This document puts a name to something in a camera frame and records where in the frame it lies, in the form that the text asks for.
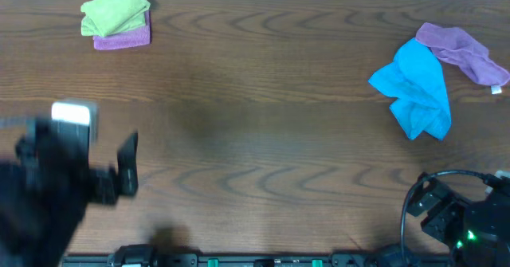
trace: microfiber cloth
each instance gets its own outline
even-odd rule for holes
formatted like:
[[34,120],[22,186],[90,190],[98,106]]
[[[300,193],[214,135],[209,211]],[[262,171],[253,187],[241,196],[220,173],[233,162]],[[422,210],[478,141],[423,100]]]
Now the microfiber cloth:
[[384,96],[398,98],[390,110],[409,139],[423,131],[445,137],[452,118],[441,63],[416,39],[402,46],[393,62],[368,82]]
[[504,85],[510,80],[510,73],[488,58],[488,49],[461,28],[425,23],[416,40],[430,47],[439,60],[458,65],[477,84]]
[[83,36],[106,37],[145,26],[143,12],[149,10],[147,0],[92,0],[81,6],[86,16],[81,21]]
[[151,17],[145,11],[146,25],[132,31],[118,33],[112,36],[94,36],[94,48],[97,50],[124,49],[151,43]]

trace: wooden table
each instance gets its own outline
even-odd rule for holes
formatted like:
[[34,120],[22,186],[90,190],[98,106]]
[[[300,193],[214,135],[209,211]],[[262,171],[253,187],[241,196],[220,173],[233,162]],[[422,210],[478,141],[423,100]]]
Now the wooden table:
[[[2,116],[97,101],[97,165],[139,130],[138,196],[90,206],[72,252],[375,249],[398,240],[421,172],[510,168],[506,89],[443,64],[453,126],[409,141],[367,83],[423,22],[466,29],[510,68],[510,0],[152,0],[152,44],[110,52],[80,35],[86,1],[0,0]],[[476,180],[445,181],[483,197]],[[419,220],[410,246],[444,251]]]

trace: green led light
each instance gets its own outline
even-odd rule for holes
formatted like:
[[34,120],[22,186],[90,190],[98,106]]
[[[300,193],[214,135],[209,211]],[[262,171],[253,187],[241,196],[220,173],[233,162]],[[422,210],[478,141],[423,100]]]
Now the green led light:
[[471,230],[468,230],[468,240],[476,240],[477,237],[475,236],[475,234],[473,232],[471,232]]

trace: purple towel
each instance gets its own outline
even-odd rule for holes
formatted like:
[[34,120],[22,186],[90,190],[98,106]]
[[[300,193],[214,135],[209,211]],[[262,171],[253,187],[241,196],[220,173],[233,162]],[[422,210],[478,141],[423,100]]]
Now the purple towel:
[[488,49],[461,28],[441,28],[425,23],[416,40],[426,45],[441,61],[458,65],[473,82],[504,85],[510,73],[488,58]]
[[97,50],[124,49],[151,43],[151,17],[145,12],[145,26],[132,31],[100,37],[94,36],[94,48]]

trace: cable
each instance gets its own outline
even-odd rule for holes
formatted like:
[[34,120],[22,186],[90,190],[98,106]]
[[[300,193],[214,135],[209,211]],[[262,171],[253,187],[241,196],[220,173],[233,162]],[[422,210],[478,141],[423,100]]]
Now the cable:
[[407,206],[409,206],[409,201],[411,200],[411,197],[413,196],[414,192],[418,187],[420,187],[423,183],[428,182],[431,179],[437,178],[438,176],[443,175],[469,175],[478,177],[481,180],[485,180],[487,178],[487,175],[482,174],[480,172],[475,171],[464,171],[464,170],[451,170],[451,171],[439,171],[436,173],[433,173],[431,175],[424,176],[422,179],[418,180],[410,189],[407,191],[406,199],[404,200],[404,205],[402,206],[402,216],[400,217],[400,252],[402,255],[402,263],[407,265],[407,259],[406,259],[406,243],[405,243],[405,237],[404,237],[404,229],[406,226],[406,213],[407,213]]
[[455,252],[457,251],[457,247],[454,246],[450,251],[449,251],[449,256],[448,256],[448,260],[449,260],[449,265],[450,266],[455,266]]

